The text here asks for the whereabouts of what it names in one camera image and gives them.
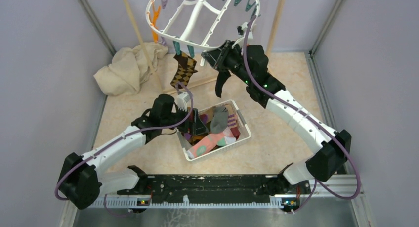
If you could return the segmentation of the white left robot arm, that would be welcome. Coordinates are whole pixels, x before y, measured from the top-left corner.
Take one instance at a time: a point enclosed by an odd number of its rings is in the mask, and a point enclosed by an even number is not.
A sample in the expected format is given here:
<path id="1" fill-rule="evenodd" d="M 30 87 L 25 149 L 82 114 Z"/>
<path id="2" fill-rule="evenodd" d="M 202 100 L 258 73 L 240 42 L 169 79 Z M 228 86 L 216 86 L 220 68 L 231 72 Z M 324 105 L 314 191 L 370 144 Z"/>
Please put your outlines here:
<path id="1" fill-rule="evenodd" d="M 199 116 L 193 105 L 193 96 L 189 92 L 177 97 L 161 94 L 154 100 L 152 108 L 145 110 L 115 138 L 82 155 L 69 154 L 54 190 L 55 197 L 69 200 L 82 210 L 97 198 L 111 193 L 151 194 L 147 174 L 136 165 L 119 172 L 109 173 L 107 170 L 135 149 L 162 135 L 164 129 L 195 131 L 193 125 Z"/>

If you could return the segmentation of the black sock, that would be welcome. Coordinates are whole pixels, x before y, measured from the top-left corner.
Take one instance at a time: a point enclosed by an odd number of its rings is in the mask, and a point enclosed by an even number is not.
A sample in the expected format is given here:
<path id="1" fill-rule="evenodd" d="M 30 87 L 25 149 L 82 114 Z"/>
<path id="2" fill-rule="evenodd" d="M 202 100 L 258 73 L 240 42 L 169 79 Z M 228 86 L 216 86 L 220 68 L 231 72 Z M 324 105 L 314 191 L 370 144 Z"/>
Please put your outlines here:
<path id="1" fill-rule="evenodd" d="M 217 97 L 222 98 L 223 86 L 230 77 L 231 74 L 229 71 L 220 71 L 218 73 L 215 85 L 215 94 Z"/>

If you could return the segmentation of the pink sock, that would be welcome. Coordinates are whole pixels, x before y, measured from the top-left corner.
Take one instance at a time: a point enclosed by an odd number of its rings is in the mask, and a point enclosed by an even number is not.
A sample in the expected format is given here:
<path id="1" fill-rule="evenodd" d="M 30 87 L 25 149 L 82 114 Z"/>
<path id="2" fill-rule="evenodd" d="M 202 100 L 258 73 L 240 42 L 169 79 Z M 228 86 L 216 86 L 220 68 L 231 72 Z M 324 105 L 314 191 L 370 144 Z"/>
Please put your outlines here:
<path id="1" fill-rule="evenodd" d="M 186 151 L 188 158 L 194 159 L 211 152 L 216 146 L 227 146 L 237 141 L 231 129 L 227 127 L 218 134 L 208 134 Z"/>

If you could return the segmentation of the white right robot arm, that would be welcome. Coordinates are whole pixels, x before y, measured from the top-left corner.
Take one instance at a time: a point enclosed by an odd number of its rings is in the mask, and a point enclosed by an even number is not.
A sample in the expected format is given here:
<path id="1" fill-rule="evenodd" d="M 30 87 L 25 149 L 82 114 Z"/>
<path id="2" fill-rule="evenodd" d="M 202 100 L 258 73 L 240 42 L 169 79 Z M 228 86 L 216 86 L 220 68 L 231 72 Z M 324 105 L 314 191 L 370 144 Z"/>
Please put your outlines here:
<path id="1" fill-rule="evenodd" d="M 346 130 L 337 132 L 301 106 L 285 85 L 268 72 L 268 57 L 262 46 L 249 45 L 246 54 L 242 55 L 238 45 L 226 40 L 221 47 L 202 52 L 201 57 L 218 71 L 215 86 L 217 97 L 221 97 L 228 78 L 237 76 L 246 84 L 246 92 L 251 99 L 279 116 L 312 150 L 312 157 L 290 164 L 280 171 L 280 191 L 292 193 L 299 182 L 306 180 L 325 182 L 346 162 L 341 147 L 350 151 L 350 133 Z"/>

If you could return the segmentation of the striped beige maroon sock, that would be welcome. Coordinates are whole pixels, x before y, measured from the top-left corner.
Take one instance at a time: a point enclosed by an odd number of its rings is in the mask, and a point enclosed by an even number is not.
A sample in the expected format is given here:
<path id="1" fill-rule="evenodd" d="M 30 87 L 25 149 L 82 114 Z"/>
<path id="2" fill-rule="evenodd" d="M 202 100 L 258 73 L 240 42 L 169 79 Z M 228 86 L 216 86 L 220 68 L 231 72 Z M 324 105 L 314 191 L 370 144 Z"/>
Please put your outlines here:
<path id="1" fill-rule="evenodd" d="M 228 114 L 229 114 L 227 125 L 230 128 L 233 136 L 236 139 L 239 139 L 241 133 L 240 133 L 240 130 L 239 130 L 238 117 L 236 115 L 236 112 L 230 104 L 227 104 L 225 107 L 227 108 L 227 111 L 228 111 Z"/>

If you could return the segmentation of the maroon purple sock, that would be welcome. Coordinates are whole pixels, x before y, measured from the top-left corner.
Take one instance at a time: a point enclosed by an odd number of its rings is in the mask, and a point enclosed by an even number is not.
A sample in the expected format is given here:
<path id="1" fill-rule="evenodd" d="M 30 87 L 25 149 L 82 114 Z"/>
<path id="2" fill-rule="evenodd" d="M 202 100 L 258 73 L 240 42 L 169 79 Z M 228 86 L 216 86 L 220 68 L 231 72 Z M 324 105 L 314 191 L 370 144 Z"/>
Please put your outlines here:
<path id="1" fill-rule="evenodd" d="M 190 144 L 195 144 L 199 142 L 201 139 L 204 138 L 209 133 L 207 127 L 208 116 L 206 114 L 199 115 L 200 121 L 204 124 L 204 128 L 198 128 L 198 131 L 195 132 L 193 135 L 190 133 L 183 133 L 183 137 L 186 139 L 187 142 Z"/>

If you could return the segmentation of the grey sock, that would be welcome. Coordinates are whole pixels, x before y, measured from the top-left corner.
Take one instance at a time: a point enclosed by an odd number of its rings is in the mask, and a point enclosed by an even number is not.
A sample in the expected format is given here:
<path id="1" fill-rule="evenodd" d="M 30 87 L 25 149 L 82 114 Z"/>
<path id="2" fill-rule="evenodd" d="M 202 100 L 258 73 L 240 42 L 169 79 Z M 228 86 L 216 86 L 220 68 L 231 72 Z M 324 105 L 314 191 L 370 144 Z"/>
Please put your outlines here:
<path id="1" fill-rule="evenodd" d="M 218 106 L 213 109 L 213 118 L 210 124 L 210 131 L 213 134 L 223 132 L 228 126 L 229 111 L 225 106 Z"/>

